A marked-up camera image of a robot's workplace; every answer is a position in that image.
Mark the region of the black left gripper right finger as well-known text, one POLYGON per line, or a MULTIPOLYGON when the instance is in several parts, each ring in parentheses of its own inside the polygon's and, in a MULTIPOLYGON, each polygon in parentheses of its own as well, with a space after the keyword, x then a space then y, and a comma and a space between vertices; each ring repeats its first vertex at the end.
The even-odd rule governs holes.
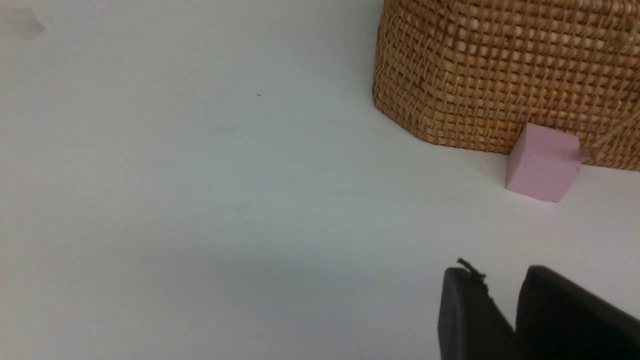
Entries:
POLYGON ((518 345, 533 360, 637 360, 637 318, 542 265, 521 285, 515 319, 518 345))

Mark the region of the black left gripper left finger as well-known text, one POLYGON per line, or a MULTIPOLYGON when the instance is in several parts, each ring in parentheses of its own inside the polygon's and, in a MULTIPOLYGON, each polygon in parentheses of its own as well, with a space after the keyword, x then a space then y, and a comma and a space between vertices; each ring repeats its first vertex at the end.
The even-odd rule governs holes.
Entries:
POLYGON ((489 294, 486 275, 467 260, 447 268, 439 302, 442 360, 521 360, 515 331, 489 294))

